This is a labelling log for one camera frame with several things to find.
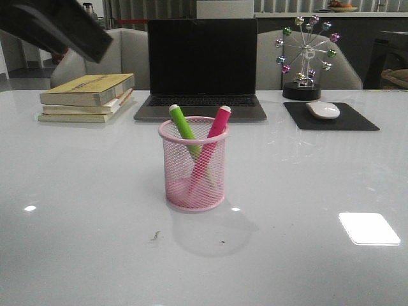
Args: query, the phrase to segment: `laptop screen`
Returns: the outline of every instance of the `laptop screen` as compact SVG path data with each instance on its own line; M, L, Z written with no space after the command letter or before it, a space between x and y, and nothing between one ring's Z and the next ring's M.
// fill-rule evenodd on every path
M256 19L150 20L150 93L255 93Z

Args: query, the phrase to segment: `laptop keyboard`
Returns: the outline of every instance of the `laptop keyboard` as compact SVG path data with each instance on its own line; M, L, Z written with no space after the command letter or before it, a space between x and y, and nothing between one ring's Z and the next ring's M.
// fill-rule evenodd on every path
M149 106L255 106L251 97L152 97Z

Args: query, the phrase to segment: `laptop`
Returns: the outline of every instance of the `laptop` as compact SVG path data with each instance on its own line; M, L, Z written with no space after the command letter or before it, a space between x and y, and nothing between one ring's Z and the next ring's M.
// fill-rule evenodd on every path
M228 105L230 121L266 119L255 95L255 18L154 19L148 35L150 95L135 120L167 120L172 104L185 116L215 117Z

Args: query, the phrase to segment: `pink mesh pen holder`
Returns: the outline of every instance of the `pink mesh pen holder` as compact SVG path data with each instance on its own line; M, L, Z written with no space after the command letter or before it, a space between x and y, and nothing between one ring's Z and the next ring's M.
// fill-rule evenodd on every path
M186 117L196 139L183 139L172 120L162 123L166 197L177 209L199 212L224 199L225 139L207 138L214 118Z

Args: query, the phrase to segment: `ferris wheel ornament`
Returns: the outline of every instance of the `ferris wheel ornament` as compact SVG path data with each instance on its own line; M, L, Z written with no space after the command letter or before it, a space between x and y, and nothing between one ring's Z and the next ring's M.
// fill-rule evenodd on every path
M305 19L303 17L295 18L295 25L300 28L301 40L298 41L292 37L295 41L294 45L286 43L283 39L275 40L276 48L282 48L285 46L299 49L299 53L291 60L291 62L288 62L288 59L284 55L276 58L276 63L282 66L283 74L289 73L295 62L301 62L301 68L299 72L296 73L293 82L284 84L282 95L285 98L311 101L321 97L320 86L314 81L316 70L313 68L313 65L318 69L318 66L316 66L317 63L322 71L327 71L332 68L332 64L328 61L336 56L336 50L327 50L327 46L326 50L322 50L321 48L329 41L336 43L340 39L340 35L338 33L332 33L327 40L315 42L315 39L323 31L329 31L332 27L330 22L323 22L320 27L321 30L317 34L313 34L313 30L317 27L319 19L319 16L313 15L305 24ZM285 27L282 30L282 33L283 36L291 36L292 29L290 27Z

